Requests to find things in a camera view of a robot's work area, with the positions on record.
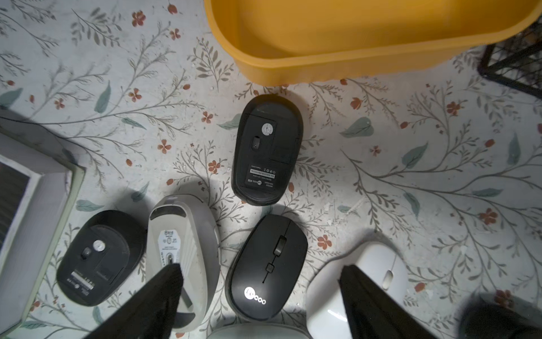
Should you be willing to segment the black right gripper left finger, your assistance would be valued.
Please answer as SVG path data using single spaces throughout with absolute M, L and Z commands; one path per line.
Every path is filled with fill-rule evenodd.
M 168 338 L 171 335 L 183 275 L 179 264 L 162 268 L 88 338 Z

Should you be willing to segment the black mouse with label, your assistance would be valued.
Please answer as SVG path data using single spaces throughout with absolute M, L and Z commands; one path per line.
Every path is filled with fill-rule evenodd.
M 56 281 L 72 302 L 103 303 L 131 275 L 145 253 L 147 228 L 118 210 L 89 219 L 76 235 L 56 271 Z

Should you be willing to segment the design trends book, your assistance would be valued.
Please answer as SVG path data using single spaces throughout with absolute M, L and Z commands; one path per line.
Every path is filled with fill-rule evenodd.
M 84 169 L 1 130 L 1 336 L 23 324 L 68 222 Z

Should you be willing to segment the yellow plastic storage box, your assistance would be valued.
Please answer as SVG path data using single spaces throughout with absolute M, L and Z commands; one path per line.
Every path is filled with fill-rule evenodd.
M 523 31 L 540 1 L 206 1 L 210 29 L 262 86 L 427 69 Z

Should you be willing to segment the black Lecoo mouse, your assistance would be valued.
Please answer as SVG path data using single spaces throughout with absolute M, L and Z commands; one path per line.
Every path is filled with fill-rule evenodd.
M 278 315 L 294 290 L 307 250 L 307 237 L 293 220 L 276 215 L 260 219 L 227 274 L 230 307 L 248 321 Z

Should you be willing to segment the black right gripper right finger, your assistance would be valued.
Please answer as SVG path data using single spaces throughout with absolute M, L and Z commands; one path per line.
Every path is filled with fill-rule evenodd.
M 434 337 L 357 266 L 342 268 L 339 285 L 353 338 Z

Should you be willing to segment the grey white mouse upside down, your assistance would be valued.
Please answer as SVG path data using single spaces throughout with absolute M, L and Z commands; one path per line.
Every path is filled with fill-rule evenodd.
M 194 195 L 166 196 L 152 209 L 146 281 L 169 264 L 179 264 L 183 274 L 173 329 L 187 333 L 203 323 L 220 275 L 219 242 L 210 208 Z

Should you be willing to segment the black ribbed mouse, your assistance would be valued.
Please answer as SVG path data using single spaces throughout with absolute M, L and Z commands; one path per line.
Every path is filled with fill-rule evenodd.
M 276 323 L 240 323 L 213 331 L 208 339 L 309 339 L 293 326 Z

